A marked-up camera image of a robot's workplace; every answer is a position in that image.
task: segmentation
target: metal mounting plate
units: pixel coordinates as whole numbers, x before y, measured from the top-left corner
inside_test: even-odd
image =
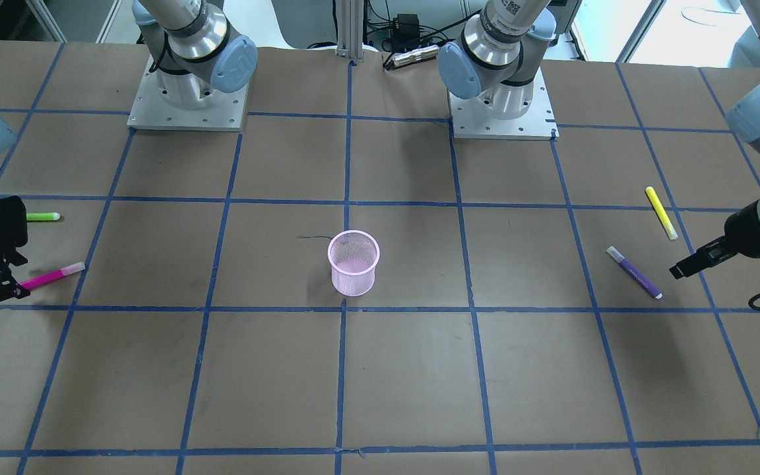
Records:
[[[176,108],[165,99],[156,73],[148,66],[142,74],[137,96],[131,106],[127,125],[144,130],[205,130],[241,132],[245,118],[248,85],[233,93],[212,91],[212,104],[203,109]]]
[[[453,136],[458,139],[509,139],[509,141],[549,141],[559,136],[555,125],[550,95],[541,70],[534,79],[536,94],[530,109],[516,119],[504,120],[490,116],[489,108],[474,99],[459,99],[447,93],[453,117]]]

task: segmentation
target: purple marker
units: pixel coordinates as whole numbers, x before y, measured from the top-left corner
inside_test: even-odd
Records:
[[[649,279],[642,274],[641,271],[637,270],[633,263],[629,262],[628,259],[619,253],[614,246],[609,246],[609,249],[606,249],[606,252],[609,253],[609,255],[612,256],[612,258],[615,259],[625,271],[627,271],[627,274],[630,274],[630,276],[632,276],[633,279],[635,279],[635,281],[647,291],[647,294],[652,295],[652,298],[655,298],[656,300],[659,300],[662,297],[661,291],[657,286],[652,285],[652,282],[649,282]]]

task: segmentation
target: pink highlighter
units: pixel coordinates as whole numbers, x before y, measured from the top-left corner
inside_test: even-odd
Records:
[[[31,290],[34,288],[39,288],[39,286],[45,286],[49,282],[55,282],[55,280],[63,279],[63,277],[71,276],[72,274],[81,272],[84,270],[84,263],[78,262],[78,264],[72,264],[67,265],[63,269],[55,270],[54,272],[49,272],[48,274],[43,274],[39,277],[34,277],[33,279],[25,280],[25,282],[21,282],[19,285],[24,286],[25,289]]]

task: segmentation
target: green highlighter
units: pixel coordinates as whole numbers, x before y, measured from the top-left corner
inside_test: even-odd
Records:
[[[60,213],[25,213],[25,220],[29,222],[38,222],[39,220],[59,220]]]

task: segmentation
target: mesh pencil cup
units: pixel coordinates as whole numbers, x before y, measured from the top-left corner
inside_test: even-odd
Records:
[[[328,261],[332,286],[340,294],[359,297],[374,285],[374,268],[380,261],[380,246],[365,232],[340,232],[330,241]]]

